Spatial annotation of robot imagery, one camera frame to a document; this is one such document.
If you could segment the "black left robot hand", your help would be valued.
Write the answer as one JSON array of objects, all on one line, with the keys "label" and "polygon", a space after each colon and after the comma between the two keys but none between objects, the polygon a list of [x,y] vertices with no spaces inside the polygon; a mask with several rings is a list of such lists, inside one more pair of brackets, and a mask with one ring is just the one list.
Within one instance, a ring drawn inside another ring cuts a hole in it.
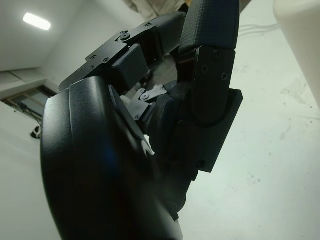
[{"label": "black left robot hand", "polygon": [[40,159],[64,240],[181,240],[191,182],[210,173],[243,100],[230,88],[238,0],[194,0],[122,31],[45,105]]}]

